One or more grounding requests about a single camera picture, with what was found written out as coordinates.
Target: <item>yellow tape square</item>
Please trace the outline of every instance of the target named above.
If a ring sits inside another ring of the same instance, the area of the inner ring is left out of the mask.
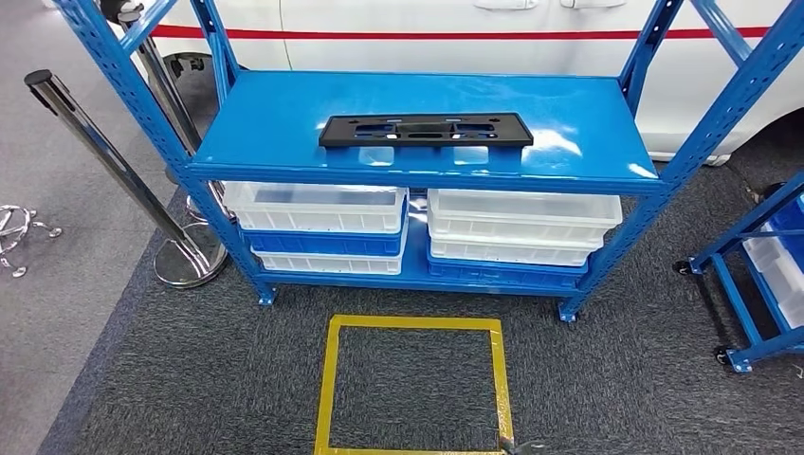
[[[487,318],[419,318],[396,316],[334,315],[329,321],[324,371],[321,378],[319,420],[316,428],[315,455],[500,455],[500,451],[460,452],[430,450],[385,450],[377,448],[336,448],[329,446],[332,407],[335,396],[335,373],[338,365],[338,334],[341,327],[424,330],[487,330],[491,339],[491,363],[494,392],[497,398],[497,421],[500,436],[513,439],[511,407],[508,404],[508,377],[505,372],[503,328],[498,319]]]

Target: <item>white car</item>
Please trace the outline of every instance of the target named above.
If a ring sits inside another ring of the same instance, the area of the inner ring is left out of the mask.
[[[145,6],[154,0],[146,0]],[[217,0],[238,63],[250,69],[618,75],[652,0]],[[789,0],[721,0],[755,45]],[[161,54],[197,67],[210,55],[189,1],[152,36]],[[668,160],[735,65],[689,2],[650,66],[637,124]],[[762,128],[804,107],[793,61],[715,151],[722,164]]]

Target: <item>shelf top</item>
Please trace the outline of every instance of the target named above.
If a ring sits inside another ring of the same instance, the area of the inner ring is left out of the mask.
[[[318,145],[330,116],[482,112],[518,113],[534,145]],[[617,80],[584,77],[244,71],[192,168],[218,179],[432,188],[646,193],[661,183]]]

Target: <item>stanchion base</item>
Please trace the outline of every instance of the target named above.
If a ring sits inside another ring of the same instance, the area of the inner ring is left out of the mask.
[[[165,241],[154,258],[154,272],[165,284],[179,289],[200,286],[215,278],[228,258],[226,249],[207,223],[186,225],[184,230],[210,262],[210,270],[199,273],[174,241]]]
[[[203,223],[207,222],[207,218],[204,217],[204,214],[201,213],[201,210],[195,206],[195,203],[189,196],[187,196],[187,203],[185,205],[187,206],[187,214],[189,214],[193,219]]]

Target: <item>translucent plastic bin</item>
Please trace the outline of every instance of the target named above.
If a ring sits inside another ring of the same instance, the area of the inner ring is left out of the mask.
[[[434,258],[571,267],[584,265],[590,253],[603,246],[602,240],[586,245],[562,242],[502,244],[469,237],[455,240],[451,235],[441,236],[432,231],[430,241],[430,254]]]
[[[408,189],[227,182],[224,202],[250,230],[394,234]]]
[[[768,224],[762,230],[771,230]],[[804,325],[804,273],[777,237],[755,237],[742,243],[768,283],[791,328]]]
[[[251,252],[257,255],[267,270],[287,270],[293,272],[320,273],[365,273],[376,275],[399,275],[402,271],[402,256],[408,237],[406,222],[400,233],[402,246],[396,256],[364,256],[352,254],[314,254],[314,253],[266,253]]]
[[[618,196],[428,190],[429,231],[497,242],[600,243],[623,221]]]

